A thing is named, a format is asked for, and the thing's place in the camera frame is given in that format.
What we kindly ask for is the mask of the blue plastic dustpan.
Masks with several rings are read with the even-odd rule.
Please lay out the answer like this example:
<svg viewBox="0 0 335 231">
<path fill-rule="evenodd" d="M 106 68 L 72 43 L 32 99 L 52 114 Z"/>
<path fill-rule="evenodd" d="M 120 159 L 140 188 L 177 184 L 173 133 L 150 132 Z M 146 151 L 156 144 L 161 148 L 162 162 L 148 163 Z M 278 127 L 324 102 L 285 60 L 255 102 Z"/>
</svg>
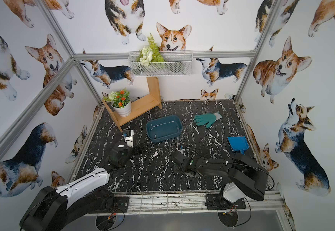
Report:
<svg viewBox="0 0 335 231">
<path fill-rule="evenodd" d="M 244 155 L 245 151 L 249 149 L 249 144 L 244 136 L 227 137 L 227 139 L 232 151 L 236 153 Z"/>
</svg>

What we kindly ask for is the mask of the green work glove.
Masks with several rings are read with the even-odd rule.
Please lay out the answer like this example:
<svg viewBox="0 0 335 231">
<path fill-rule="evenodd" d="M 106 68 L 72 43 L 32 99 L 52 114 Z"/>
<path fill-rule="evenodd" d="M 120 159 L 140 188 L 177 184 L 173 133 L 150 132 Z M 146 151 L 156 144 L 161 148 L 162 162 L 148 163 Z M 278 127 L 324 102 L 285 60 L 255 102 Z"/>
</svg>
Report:
<svg viewBox="0 0 335 231">
<path fill-rule="evenodd" d="M 217 120 L 220 120 L 221 118 L 222 115 L 216 112 L 213 114 L 196 115 L 193 121 L 197 126 L 205 125 L 206 128 L 210 128 Z"/>
</svg>

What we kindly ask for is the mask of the artificial fern white flowers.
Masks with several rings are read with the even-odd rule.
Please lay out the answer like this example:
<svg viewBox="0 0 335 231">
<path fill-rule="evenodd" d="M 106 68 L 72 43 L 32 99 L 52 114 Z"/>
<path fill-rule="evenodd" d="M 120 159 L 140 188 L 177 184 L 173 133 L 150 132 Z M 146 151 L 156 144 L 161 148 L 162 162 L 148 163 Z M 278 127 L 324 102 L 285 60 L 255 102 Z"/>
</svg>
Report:
<svg viewBox="0 0 335 231">
<path fill-rule="evenodd" d="M 160 54 L 159 46 L 155 43 L 153 35 L 150 33 L 147 37 L 148 45 L 144 46 L 136 58 L 136 61 L 145 67 L 149 67 L 152 63 L 163 63 L 165 60 Z"/>
</svg>

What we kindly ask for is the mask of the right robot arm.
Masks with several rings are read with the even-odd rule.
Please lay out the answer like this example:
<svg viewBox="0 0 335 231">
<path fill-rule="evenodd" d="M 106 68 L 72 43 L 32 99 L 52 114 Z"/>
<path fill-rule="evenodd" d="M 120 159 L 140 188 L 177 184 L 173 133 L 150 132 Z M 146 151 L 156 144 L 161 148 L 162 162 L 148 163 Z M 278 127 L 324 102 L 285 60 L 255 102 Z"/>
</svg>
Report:
<svg viewBox="0 0 335 231">
<path fill-rule="evenodd" d="M 208 210 L 228 210 L 236 207 L 236 202 L 245 197 L 264 201 L 269 177 L 268 171 L 255 160 L 235 154 L 228 159 L 207 159 L 186 157 L 175 151 L 171 160 L 188 177 L 219 176 L 229 180 L 220 193 L 205 202 Z"/>
</svg>

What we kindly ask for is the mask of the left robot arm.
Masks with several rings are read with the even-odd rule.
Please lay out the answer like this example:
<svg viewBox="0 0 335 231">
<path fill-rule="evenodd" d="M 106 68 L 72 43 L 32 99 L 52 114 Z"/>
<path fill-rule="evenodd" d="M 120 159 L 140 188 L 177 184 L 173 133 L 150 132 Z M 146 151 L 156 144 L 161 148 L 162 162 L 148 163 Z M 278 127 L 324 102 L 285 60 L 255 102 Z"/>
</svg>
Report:
<svg viewBox="0 0 335 231">
<path fill-rule="evenodd" d="M 119 170 L 125 170 L 133 156 L 146 152 L 145 143 L 117 142 L 104 163 L 71 183 L 40 190 L 19 222 L 22 231 L 61 231 L 90 212 L 114 213 L 114 194 L 106 185 Z"/>
</svg>

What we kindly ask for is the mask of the white pot orange flowers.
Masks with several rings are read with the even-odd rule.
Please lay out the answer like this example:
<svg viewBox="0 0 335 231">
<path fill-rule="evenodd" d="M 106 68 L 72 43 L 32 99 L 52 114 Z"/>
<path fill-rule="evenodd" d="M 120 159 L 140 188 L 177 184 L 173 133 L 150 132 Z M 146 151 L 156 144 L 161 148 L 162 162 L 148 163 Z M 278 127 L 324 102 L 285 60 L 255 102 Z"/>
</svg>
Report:
<svg viewBox="0 0 335 231">
<path fill-rule="evenodd" d="M 127 89 L 112 91 L 110 93 L 103 92 L 103 100 L 110 103 L 112 108 L 121 116 L 127 117 L 131 114 L 130 92 Z"/>
</svg>

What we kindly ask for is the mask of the teal plastic storage box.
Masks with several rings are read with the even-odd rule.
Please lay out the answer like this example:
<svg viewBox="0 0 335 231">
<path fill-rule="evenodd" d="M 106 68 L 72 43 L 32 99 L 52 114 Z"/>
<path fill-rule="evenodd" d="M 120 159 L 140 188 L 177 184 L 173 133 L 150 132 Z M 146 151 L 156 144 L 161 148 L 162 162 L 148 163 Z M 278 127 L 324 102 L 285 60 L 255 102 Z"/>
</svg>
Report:
<svg viewBox="0 0 335 231">
<path fill-rule="evenodd" d="M 181 120 L 176 115 L 154 119 L 146 124 L 147 136 L 154 143 L 178 137 L 182 131 Z"/>
</svg>

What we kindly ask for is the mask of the wooden shelf stand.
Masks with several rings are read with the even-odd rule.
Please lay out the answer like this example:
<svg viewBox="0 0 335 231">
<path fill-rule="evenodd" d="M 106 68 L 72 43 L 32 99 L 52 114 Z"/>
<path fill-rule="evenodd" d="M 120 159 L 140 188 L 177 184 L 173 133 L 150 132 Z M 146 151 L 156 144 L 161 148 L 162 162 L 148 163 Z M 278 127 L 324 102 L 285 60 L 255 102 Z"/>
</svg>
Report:
<svg viewBox="0 0 335 231">
<path fill-rule="evenodd" d="M 142 114 L 152 110 L 155 107 L 162 109 L 161 94 L 159 88 L 159 80 L 157 77 L 147 77 L 147 83 L 149 88 L 149 94 L 144 97 L 130 102 L 131 112 L 128 116 L 122 117 L 117 111 L 112 111 L 105 100 L 102 100 L 106 110 L 111 116 L 113 122 L 116 124 L 120 132 L 123 132 L 121 126 L 129 123 L 133 119 L 141 116 Z"/>
</svg>

